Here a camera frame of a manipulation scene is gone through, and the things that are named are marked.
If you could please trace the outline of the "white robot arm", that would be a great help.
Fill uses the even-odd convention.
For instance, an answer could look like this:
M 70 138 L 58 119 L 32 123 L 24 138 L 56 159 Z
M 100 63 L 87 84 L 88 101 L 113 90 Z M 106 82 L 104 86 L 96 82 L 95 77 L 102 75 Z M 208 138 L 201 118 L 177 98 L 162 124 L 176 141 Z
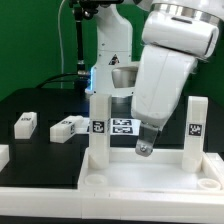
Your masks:
M 150 155 L 188 76 L 215 50 L 224 0 L 70 0 L 70 4 L 79 4 L 81 16 L 97 22 L 97 61 L 86 92 L 130 97 L 131 115 L 141 121 L 136 153 Z M 135 79 L 129 76 L 132 25 L 119 15 L 118 4 L 148 12 Z

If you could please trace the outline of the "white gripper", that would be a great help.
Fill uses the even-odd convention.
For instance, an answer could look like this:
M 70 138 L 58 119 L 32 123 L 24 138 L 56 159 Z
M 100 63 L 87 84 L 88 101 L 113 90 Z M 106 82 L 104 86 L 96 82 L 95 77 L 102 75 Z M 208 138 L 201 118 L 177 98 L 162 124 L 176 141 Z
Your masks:
M 159 129 L 175 110 L 184 84 L 197 66 L 194 56 L 146 45 L 143 49 L 132 98 L 131 115 L 139 119 L 135 152 L 148 157 Z

